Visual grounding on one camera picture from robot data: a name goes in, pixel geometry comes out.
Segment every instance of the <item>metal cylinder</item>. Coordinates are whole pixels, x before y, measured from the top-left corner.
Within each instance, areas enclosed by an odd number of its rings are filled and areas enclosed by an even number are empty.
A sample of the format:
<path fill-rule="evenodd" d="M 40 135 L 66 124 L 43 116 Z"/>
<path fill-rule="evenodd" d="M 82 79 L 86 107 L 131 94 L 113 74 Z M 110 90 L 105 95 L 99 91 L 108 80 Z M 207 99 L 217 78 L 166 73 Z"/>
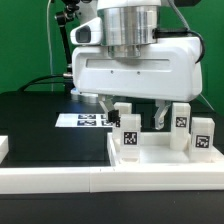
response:
<path fill-rule="evenodd" d="M 98 11 L 103 22 L 103 46 L 111 57 L 139 57 L 140 45 L 155 43 L 157 6 L 108 8 Z"/>

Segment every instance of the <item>sticker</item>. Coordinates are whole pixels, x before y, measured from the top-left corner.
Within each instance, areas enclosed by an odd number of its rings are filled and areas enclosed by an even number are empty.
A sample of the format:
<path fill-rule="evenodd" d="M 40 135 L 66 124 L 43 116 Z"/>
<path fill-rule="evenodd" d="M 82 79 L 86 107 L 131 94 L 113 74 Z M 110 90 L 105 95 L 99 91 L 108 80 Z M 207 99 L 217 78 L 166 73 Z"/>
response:
<path fill-rule="evenodd" d="M 96 121 L 94 120 L 78 121 L 77 126 L 96 126 Z"/>
<path fill-rule="evenodd" d="M 86 119 L 86 120 L 91 120 L 91 119 L 96 119 L 96 114 L 79 114 L 78 119 Z"/>
<path fill-rule="evenodd" d="M 124 145 L 137 145 L 138 144 L 137 132 L 124 132 Z"/>
<path fill-rule="evenodd" d="M 187 117 L 176 117 L 176 127 L 186 128 L 187 127 Z"/>
<path fill-rule="evenodd" d="M 111 128 L 113 124 L 106 120 L 105 114 L 60 114 L 55 126 Z"/>
<path fill-rule="evenodd" d="M 116 121 L 115 126 L 116 126 L 116 128 L 120 128 L 121 127 L 121 121 L 120 120 Z"/>
<path fill-rule="evenodd" d="M 113 123 L 108 122 L 107 120 L 102 120 L 101 123 L 102 123 L 102 126 L 110 126 L 110 127 L 112 127 L 112 125 L 113 125 Z"/>
<path fill-rule="evenodd" d="M 210 145 L 210 136 L 196 135 L 196 148 L 208 149 Z"/>

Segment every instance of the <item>black cable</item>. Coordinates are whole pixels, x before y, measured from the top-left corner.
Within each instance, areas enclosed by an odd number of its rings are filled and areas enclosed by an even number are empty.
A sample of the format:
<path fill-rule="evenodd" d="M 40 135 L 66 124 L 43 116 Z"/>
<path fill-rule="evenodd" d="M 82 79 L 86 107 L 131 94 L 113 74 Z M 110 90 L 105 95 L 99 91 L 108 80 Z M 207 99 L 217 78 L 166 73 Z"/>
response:
<path fill-rule="evenodd" d="M 29 86 L 33 86 L 33 85 L 48 85 L 48 84 L 64 84 L 64 82 L 34 82 L 34 83 L 29 83 L 26 86 L 24 86 L 24 88 L 22 90 L 18 90 L 21 92 L 24 92 L 25 89 L 27 89 Z"/>
<path fill-rule="evenodd" d="M 34 84 L 41 84 L 39 81 L 47 80 L 47 79 L 54 79 L 54 78 L 63 78 L 63 75 L 49 75 L 49 76 L 42 76 L 32 81 L 28 82 L 27 84 L 21 86 L 18 91 L 23 92 L 27 87 L 34 85 Z"/>
<path fill-rule="evenodd" d="M 154 30 L 154 38 L 168 38 L 168 37 L 183 37 L 183 36 L 188 36 L 189 34 L 192 34 L 196 37 L 199 38 L 200 43 L 201 43 L 201 54 L 198 58 L 198 60 L 195 62 L 197 64 L 200 62 L 204 55 L 205 55 L 205 43 L 203 40 L 203 37 L 193 31 L 193 30 L 188 30 L 187 28 L 182 28 L 182 29 L 155 29 Z"/>

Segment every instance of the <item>white block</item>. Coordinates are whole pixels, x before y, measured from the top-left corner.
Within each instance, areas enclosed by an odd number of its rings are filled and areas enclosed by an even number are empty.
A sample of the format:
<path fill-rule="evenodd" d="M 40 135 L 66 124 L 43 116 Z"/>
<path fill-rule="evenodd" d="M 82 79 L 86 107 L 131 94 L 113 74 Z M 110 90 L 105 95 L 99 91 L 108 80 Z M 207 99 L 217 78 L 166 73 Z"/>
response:
<path fill-rule="evenodd" d="M 140 114 L 122 114 L 121 115 L 121 129 L 140 131 L 141 129 Z"/>
<path fill-rule="evenodd" d="M 114 108 L 115 108 L 115 110 L 119 111 L 119 116 L 121 116 L 122 114 L 131 114 L 132 113 L 132 104 L 131 103 L 117 102 L 114 104 Z M 120 139 L 120 135 L 121 135 L 120 124 L 115 123 L 113 125 L 113 135 L 112 135 L 113 139 L 114 140 Z"/>
<path fill-rule="evenodd" d="M 132 113 L 132 104 L 131 103 L 120 103 L 117 102 L 114 104 L 115 110 L 119 110 L 119 116 L 121 114 L 131 114 Z"/>
<path fill-rule="evenodd" d="M 0 163 L 3 161 L 8 152 L 8 137 L 0 136 Z"/>
<path fill-rule="evenodd" d="M 0 169 L 0 194 L 89 192 L 90 168 Z"/>
<path fill-rule="evenodd" d="M 120 161 L 139 161 L 141 116 L 122 114 L 120 125 Z"/>
<path fill-rule="evenodd" d="M 190 159 L 211 162 L 215 123 L 211 118 L 192 118 Z"/>
<path fill-rule="evenodd" d="M 170 149 L 183 151 L 188 148 L 190 112 L 188 103 L 173 103 Z"/>

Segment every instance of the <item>white edge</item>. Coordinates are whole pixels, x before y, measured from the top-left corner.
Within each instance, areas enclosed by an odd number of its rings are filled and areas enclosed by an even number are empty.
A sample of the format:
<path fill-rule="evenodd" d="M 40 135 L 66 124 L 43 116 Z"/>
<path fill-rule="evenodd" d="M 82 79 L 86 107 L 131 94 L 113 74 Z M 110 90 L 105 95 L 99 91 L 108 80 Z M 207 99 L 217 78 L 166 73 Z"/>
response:
<path fill-rule="evenodd" d="M 7 137 L 1 140 L 7 153 Z M 223 163 L 0 169 L 0 194 L 223 189 Z"/>

